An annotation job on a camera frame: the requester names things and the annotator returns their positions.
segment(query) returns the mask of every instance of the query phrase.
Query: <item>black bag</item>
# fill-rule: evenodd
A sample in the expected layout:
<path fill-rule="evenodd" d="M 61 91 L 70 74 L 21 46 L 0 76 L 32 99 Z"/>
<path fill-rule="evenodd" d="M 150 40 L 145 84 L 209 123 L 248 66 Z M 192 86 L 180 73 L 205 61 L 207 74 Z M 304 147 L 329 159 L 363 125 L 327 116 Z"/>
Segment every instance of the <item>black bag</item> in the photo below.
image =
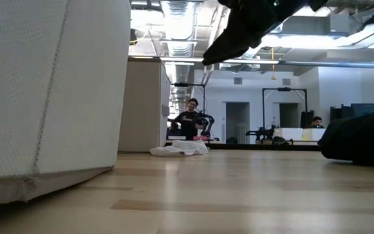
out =
<path fill-rule="evenodd" d="M 328 159 L 374 165 L 374 114 L 331 122 L 318 144 Z"/>

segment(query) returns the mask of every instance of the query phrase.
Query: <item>pink object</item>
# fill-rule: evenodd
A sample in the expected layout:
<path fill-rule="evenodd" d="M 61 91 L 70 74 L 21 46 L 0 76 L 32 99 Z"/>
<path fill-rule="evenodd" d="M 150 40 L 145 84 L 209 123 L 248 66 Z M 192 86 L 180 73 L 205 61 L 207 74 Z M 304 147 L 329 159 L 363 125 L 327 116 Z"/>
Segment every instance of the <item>pink object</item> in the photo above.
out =
<path fill-rule="evenodd" d="M 208 140 L 207 136 L 195 136 L 193 137 L 194 140 Z"/>

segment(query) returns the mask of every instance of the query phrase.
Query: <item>white fabric box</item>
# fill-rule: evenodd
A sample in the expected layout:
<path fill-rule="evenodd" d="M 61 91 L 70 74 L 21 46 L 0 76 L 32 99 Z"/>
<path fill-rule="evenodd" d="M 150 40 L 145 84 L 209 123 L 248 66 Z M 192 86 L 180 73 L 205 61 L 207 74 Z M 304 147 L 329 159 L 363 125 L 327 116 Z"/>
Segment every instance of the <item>white fabric box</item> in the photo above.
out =
<path fill-rule="evenodd" d="M 303 129 L 300 128 L 277 128 L 273 133 L 275 137 L 283 137 L 285 140 L 303 140 Z"/>
<path fill-rule="evenodd" d="M 304 129 L 303 140 L 318 141 L 324 135 L 325 129 Z"/>

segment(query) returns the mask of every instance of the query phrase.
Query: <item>metal frame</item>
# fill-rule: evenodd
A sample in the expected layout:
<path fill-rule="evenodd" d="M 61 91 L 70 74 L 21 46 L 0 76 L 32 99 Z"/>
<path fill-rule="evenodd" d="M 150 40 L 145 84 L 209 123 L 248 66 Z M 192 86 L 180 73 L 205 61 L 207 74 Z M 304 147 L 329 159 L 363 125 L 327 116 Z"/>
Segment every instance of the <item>metal frame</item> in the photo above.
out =
<path fill-rule="evenodd" d="M 267 96 L 265 96 L 265 91 L 266 90 L 270 90 L 270 92 L 267 94 Z M 269 97 L 269 95 L 271 95 L 274 90 L 276 90 L 278 92 L 295 91 L 300 97 L 302 97 L 305 100 L 305 112 L 308 112 L 308 96 L 307 96 L 307 91 L 306 91 L 305 88 L 288 88 L 288 87 L 285 87 L 285 88 L 263 88 L 262 89 L 262 119 L 263 119 L 264 127 L 266 126 L 265 125 L 265 99 L 267 97 Z M 298 91 L 303 91 L 304 96 L 302 96 Z"/>
<path fill-rule="evenodd" d="M 200 86 L 203 88 L 203 114 L 206 112 L 206 85 L 205 84 L 189 84 L 189 83 L 172 83 L 174 87 Z"/>
<path fill-rule="evenodd" d="M 203 58 L 193 57 L 160 57 L 163 62 L 202 62 Z M 296 60 L 268 60 L 268 59 L 228 59 L 224 61 L 230 64 L 267 64 L 284 66 L 313 66 L 329 68 L 373 68 L 374 62 L 323 62 L 323 61 L 296 61 Z"/>

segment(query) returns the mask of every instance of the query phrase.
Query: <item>wooden floor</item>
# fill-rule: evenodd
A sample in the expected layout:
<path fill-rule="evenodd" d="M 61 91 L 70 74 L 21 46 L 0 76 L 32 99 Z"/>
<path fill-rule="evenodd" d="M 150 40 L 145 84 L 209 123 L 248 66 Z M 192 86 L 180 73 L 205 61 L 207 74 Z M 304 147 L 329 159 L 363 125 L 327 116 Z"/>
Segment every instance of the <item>wooden floor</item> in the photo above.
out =
<path fill-rule="evenodd" d="M 317 152 L 119 155 L 81 185 L 3 206 L 0 233 L 374 234 L 374 168 Z"/>

